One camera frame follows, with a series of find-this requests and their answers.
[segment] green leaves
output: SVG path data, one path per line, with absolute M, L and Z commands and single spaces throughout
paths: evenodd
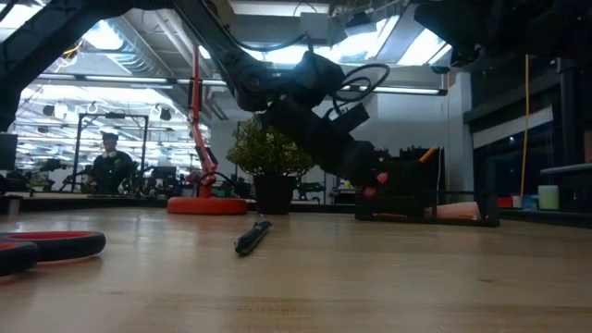
M 269 126 L 265 131 L 256 117 L 240 124 L 227 160 L 252 175 L 291 175 L 315 166 L 311 156 L 296 143 Z

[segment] black and red disc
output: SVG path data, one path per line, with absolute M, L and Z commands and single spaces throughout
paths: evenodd
M 39 248 L 39 262 L 79 259 L 100 253 L 105 235 L 94 231 L 15 232 L 0 235 L 0 241 L 31 242 Z
M 22 273 L 35 266 L 38 258 L 39 249 L 32 242 L 0 240 L 0 277 Z

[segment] black jacket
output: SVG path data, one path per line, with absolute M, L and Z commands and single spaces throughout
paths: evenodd
M 116 151 L 115 157 L 97 157 L 92 164 L 92 177 L 97 182 L 98 191 L 115 193 L 123 179 L 133 172 L 133 161 L 128 154 Z

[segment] black plant pot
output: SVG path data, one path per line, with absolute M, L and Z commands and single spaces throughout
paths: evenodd
M 296 178 L 289 176 L 255 176 L 257 212 L 285 215 L 290 212 Z

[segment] yellow pole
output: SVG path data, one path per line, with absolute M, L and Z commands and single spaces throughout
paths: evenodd
M 524 129 L 524 146 L 522 149 L 522 176 L 520 178 L 520 203 L 524 202 L 524 178 L 526 174 L 526 150 L 528 149 L 528 116 L 530 116 L 530 59 L 526 55 L 524 59 L 524 76 L 526 87 L 526 125 Z

